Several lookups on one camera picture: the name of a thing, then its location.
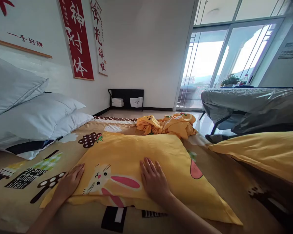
cartoon rabbit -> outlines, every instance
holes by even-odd
[[[112,193],[104,187],[109,179],[122,187],[134,191],[138,191],[142,188],[140,181],[132,177],[127,175],[112,175],[111,165],[97,164],[94,170],[94,174],[90,179],[88,186],[84,189],[83,194],[87,195],[89,193],[99,191],[99,193],[102,195],[109,195],[112,202],[116,206],[124,207],[125,205],[122,199],[118,196],[113,196]]]

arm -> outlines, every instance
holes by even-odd
[[[140,161],[142,183],[149,197],[173,215],[191,233],[221,234],[171,193],[160,164],[157,161],[155,164],[156,167],[149,158],[145,158],[144,163]]]
[[[31,225],[26,234],[41,234],[44,232],[47,224],[54,217],[57,210],[75,192],[82,174],[84,173],[84,169],[84,164],[77,165],[62,177],[52,200],[42,211],[37,220]]]

wall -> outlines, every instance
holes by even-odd
[[[284,49],[285,44],[290,42],[293,42],[293,25],[267,69],[259,87],[293,86],[293,58],[278,59],[278,55]]]
[[[50,40],[54,42],[51,54],[53,58],[45,58],[1,45],[0,58],[16,67],[49,78],[46,91],[62,93],[82,102],[86,105],[86,108],[81,110],[84,113],[93,115],[108,108],[108,78],[98,74],[89,0],[82,0],[82,5],[95,81],[73,78],[72,62],[58,1],[44,0],[44,4],[45,8],[40,10],[47,10],[46,18],[41,20],[45,21],[45,27],[52,29]]]
[[[286,43],[293,42],[293,4],[279,28],[251,85],[255,87],[293,86],[293,59],[278,59]]]
[[[173,108],[194,0],[104,0],[109,88],[144,89],[144,106]]]

pillowcase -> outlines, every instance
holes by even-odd
[[[13,136],[49,140],[63,117],[83,107],[82,103],[62,94],[43,93],[0,115],[0,144]]]
[[[293,184],[293,132],[239,136],[208,146]]]
[[[55,140],[61,136],[66,136],[92,119],[94,119],[92,115],[74,111],[60,119],[50,139]]]
[[[73,113],[63,117],[56,125],[52,137],[46,141],[34,141],[20,139],[12,144],[0,145],[1,151],[13,153],[21,158],[32,160],[37,154],[47,148],[50,144],[61,139],[75,129],[84,125],[93,119],[93,116],[74,111]]]
[[[202,218],[242,225],[228,204],[203,176],[176,135],[147,136],[107,133],[83,138],[93,147],[79,160],[85,171],[68,202],[98,201],[107,206],[134,205],[137,209],[163,212],[146,194],[140,160],[157,160],[173,194]],[[52,189],[41,207],[51,200]]]
[[[43,93],[48,82],[0,59],[0,114]]]

yellow pillowcase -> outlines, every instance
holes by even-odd
[[[267,132],[235,137],[208,146],[261,171],[293,183],[293,132]]]
[[[98,201],[107,206],[134,205],[141,210],[163,212],[142,186],[139,161],[149,157],[161,164],[172,193],[199,216],[242,225],[176,135],[126,136],[105,132],[101,140],[78,162],[85,163],[85,171],[68,202]],[[41,207],[51,200],[54,189]]]

